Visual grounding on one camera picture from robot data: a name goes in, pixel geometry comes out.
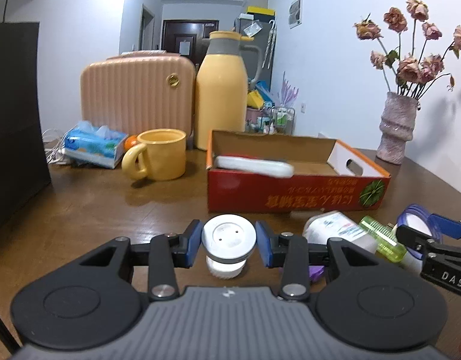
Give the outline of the green transparent bottle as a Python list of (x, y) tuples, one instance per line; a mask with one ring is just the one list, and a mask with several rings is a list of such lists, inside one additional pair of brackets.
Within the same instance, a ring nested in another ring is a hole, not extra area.
[(399, 243), (393, 230), (372, 217), (365, 216), (359, 225), (377, 242), (377, 251), (392, 263), (400, 263), (407, 253), (403, 244)]

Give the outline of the white cotton swab box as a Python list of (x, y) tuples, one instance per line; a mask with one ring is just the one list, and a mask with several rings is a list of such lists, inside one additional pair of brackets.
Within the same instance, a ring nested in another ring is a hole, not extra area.
[(377, 241), (361, 226), (339, 211), (315, 215), (305, 224), (303, 237), (308, 243), (325, 245), (332, 237), (339, 237), (374, 254)]

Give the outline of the white round jar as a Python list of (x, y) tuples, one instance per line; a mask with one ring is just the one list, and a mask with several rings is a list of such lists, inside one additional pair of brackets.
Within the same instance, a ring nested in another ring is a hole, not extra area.
[(237, 277), (257, 243), (252, 223), (236, 214), (221, 214), (204, 224), (201, 243), (209, 272), (222, 280)]

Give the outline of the red white lint brush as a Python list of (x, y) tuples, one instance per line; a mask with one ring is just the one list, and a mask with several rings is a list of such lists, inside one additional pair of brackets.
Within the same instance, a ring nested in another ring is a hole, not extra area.
[(280, 179), (292, 178), (295, 171), (294, 166), (285, 162), (226, 155), (217, 156), (214, 160), (214, 165), (221, 169), (253, 173)]

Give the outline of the open cardboard box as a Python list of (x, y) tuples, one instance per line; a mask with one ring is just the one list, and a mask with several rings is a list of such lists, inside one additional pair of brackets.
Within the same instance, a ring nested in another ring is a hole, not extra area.
[(206, 161), (211, 212), (373, 210), (391, 180), (360, 151), (329, 138), (214, 131)]

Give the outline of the yellow ceramic mug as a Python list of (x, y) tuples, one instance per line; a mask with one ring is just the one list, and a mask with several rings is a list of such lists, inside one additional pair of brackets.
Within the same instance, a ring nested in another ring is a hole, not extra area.
[(131, 180), (175, 180), (186, 171), (187, 133), (159, 128), (137, 135), (138, 143), (122, 158), (122, 171)]

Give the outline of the pink textured vase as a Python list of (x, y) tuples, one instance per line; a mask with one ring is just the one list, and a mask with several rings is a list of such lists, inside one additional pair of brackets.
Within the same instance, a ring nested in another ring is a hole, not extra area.
[(381, 140), (376, 157), (394, 165), (401, 165), (405, 145), (413, 139), (418, 101), (409, 96), (387, 93), (379, 130)]

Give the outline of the orange fruit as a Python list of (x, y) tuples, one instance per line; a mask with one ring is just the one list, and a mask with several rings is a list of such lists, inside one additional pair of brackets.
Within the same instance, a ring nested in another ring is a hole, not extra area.
[(124, 142), (124, 149), (125, 151), (128, 151), (137, 144), (139, 144), (139, 140), (136, 135), (128, 136)]

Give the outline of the blue tissue pack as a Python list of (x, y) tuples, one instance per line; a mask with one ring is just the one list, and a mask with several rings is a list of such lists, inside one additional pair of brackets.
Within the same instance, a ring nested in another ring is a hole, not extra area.
[(107, 125), (95, 127), (90, 121), (82, 120), (65, 133), (63, 153), (77, 161), (114, 169), (124, 155), (128, 137)]

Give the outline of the dried pink roses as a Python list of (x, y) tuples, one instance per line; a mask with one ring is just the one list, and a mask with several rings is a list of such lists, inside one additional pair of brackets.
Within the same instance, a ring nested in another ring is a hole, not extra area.
[(435, 82), (444, 77), (449, 79), (447, 90), (453, 91), (455, 79), (452, 73), (444, 70), (444, 59), (451, 54), (460, 57), (461, 26), (453, 30), (452, 41), (443, 53), (426, 56), (427, 44), (440, 40), (442, 32), (429, 21), (429, 8), (423, 1), (407, 0), (405, 9), (406, 12), (402, 12), (391, 7), (384, 14), (384, 24), (397, 35), (397, 46), (393, 49), (384, 45), (382, 30), (370, 16), (354, 24), (359, 40), (377, 41), (380, 45), (380, 51), (370, 53), (370, 63), (383, 73), (388, 89), (391, 85), (386, 72), (392, 72), (398, 95), (419, 101)]

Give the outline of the pink ribbed suitcase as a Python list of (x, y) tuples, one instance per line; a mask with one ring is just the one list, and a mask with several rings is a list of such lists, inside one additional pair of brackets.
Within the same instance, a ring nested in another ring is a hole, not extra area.
[(136, 51), (91, 63), (80, 78), (82, 119), (129, 135), (173, 128), (191, 135), (195, 67), (181, 55)]

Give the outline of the black monitor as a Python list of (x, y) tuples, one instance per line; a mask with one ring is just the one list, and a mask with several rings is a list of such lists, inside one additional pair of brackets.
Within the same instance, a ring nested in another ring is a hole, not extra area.
[(51, 183), (38, 111), (38, 30), (38, 23), (0, 23), (0, 228)]

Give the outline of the yellow thermos jug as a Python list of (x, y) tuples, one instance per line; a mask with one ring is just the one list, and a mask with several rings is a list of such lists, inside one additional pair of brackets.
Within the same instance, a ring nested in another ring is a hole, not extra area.
[[(253, 39), (232, 31), (213, 31), (195, 80), (195, 147), (206, 150), (214, 130), (245, 130), (247, 96), (261, 74), (263, 54)], [(255, 75), (249, 79), (241, 53), (257, 55)]]

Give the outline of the dark entrance door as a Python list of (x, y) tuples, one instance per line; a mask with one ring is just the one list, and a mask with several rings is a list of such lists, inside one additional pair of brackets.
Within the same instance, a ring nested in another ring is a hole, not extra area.
[(189, 59), (198, 71), (209, 47), (210, 33), (218, 30), (218, 20), (167, 19), (163, 21), (161, 48)]

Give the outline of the grey refrigerator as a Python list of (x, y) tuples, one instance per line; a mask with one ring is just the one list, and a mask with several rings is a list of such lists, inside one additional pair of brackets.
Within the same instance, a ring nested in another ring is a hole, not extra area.
[(256, 52), (241, 52), (249, 79), (252, 79), (257, 68), (261, 67), (259, 80), (265, 81), (267, 86), (270, 87), (273, 72), (273, 47), (277, 36), (274, 16), (241, 13), (235, 19), (234, 25), (236, 32), (253, 38), (251, 44), (259, 47), (262, 52), (262, 61), (260, 63)]

